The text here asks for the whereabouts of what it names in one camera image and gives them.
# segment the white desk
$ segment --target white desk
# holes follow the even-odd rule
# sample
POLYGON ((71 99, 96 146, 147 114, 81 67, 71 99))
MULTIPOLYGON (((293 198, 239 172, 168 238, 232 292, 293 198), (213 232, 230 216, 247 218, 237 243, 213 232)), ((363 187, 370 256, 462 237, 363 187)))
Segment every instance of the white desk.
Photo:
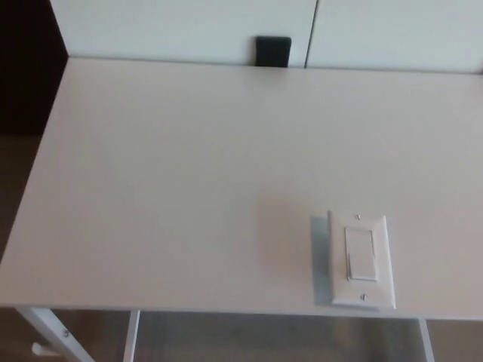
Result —
POLYGON ((482 117, 478 76, 70 59, 0 305, 483 319, 482 117), (330 305, 328 210, 386 215, 394 312, 330 305))

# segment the light switch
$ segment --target light switch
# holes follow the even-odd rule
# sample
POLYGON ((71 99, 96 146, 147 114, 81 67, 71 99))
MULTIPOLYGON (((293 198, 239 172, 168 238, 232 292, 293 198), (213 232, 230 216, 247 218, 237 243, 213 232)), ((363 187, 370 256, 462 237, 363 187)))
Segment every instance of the light switch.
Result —
POLYGON ((374 242, 370 230, 346 228, 347 274, 350 280, 376 281, 374 242))
POLYGON ((329 211, 332 303, 395 308, 386 217, 329 211))

